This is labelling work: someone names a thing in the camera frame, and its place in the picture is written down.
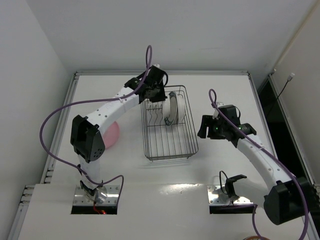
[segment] dark floor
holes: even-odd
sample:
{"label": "dark floor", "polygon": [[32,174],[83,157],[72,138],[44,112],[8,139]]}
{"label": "dark floor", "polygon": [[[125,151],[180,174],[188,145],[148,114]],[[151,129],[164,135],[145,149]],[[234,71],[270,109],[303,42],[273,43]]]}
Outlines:
{"label": "dark floor", "polygon": [[[259,91],[259,98],[265,116],[269,113],[276,97],[270,82],[265,84]],[[278,159],[297,177],[306,177],[278,102],[275,103],[269,115],[266,116],[266,122]],[[318,235],[320,235],[320,213],[312,211],[311,215]]]}

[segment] pink balloon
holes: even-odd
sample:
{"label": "pink balloon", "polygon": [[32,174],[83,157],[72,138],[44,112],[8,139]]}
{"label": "pink balloon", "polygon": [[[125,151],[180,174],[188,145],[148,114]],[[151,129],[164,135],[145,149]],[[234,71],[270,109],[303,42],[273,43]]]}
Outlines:
{"label": "pink balloon", "polygon": [[108,149],[112,145],[114,145],[118,141],[119,135],[120,128],[118,123],[115,121],[110,125],[110,127],[105,131],[105,133],[102,136],[105,149]]}

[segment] wire dish rack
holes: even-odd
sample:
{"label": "wire dish rack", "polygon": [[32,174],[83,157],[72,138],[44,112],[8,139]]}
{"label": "wire dish rack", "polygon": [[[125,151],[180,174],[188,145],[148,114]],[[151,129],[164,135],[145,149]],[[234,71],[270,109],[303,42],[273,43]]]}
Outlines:
{"label": "wire dish rack", "polygon": [[141,103],[143,149],[150,161],[188,159],[198,152],[198,141],[186,87],[166,86],[165,93],[175,91],[185,102],[185,116],[178,123],[167,126],[163,117],[162,102]]}

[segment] white tabletop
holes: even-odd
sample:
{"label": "white tabletop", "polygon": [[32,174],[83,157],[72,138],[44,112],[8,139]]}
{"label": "white tabletop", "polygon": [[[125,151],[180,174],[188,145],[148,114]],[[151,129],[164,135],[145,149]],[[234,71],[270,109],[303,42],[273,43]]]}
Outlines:
{"label": "white tabletop", "polygon": [[[113,97],[131,77],[82,75],[73,102]],[[265,146],[271,149],[248,76],[170,75],[169,85],[186,87],[196,132],[202,115],[213,113],[208,97],[209,88],[213,88],[217,100],[236,105],[241,111],[241,122],[250,123]],[[78,114],[85,116],[100,105],[90,103],[71,107],[58,153],[60,158],[78,164],[70,144],[72,119]],[[249,160],[230,142],[198,138],[199,151],[189,161],[152,164],[144,156],[140,106],[131,109],[117,122],[120,138],[102,155],[101,176],[107,180],[124,175],[118,214],[70,215],[80,175],[77,170],[57,162],[51,184],[35,188],[19,239],[71,240],[91,236],[124,240],[241,240],[254,235],[250,214],[209,214],[206,185],[218,183],[220,170],[228,176],[243,174],[256,183],[263,183]],[[272,240],[297,239],[303,228],[301,218],[275,226],[262,209],[258,210],[256,221],[261,233]]]}

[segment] robotic arm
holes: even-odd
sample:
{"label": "robotic arm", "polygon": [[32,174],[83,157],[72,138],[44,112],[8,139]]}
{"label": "robotic arm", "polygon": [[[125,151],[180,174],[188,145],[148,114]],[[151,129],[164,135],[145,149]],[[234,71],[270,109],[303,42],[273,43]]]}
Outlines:
{"label": "robotic arm", "polygon": [[[241,124],[237,107],[226,105],[220,111],[244,134],[256,143],[263,144],[255,129],[248,123]],[[198,137],[205,139],[227,139],[242,152],[260,173],[266,185],[254,183],[245,175],[237,175],[226,180],[225,191],[229,198],[243,196],[263,207],[268,218],[276,225],[304,215],[304,207],[297,187],[284,170],[268,155],[244,138],[222,116],[217,113],[203,115]],[[306,198],[308,209],[316,208],[314,190],[305,177],[297,179]]]}
{"label": "robotic arm", "polygon": [[[106,149],[102,136],[108,127],[145,99],[155,103],[167,98],[163,84],[166,72],[153,65],[144,83],[139,87],[143,74],[129,80],[115,95],[114,101],[108,101],[85,117],[77,115],[72,121],[70,142],[79,157],[80,166],[78,166],[96,183],[102,182],[99,158]],[[84,175],[80,185],[88,197],[97,203],[103,203],[107,197],[104,186],[91,183]]]}

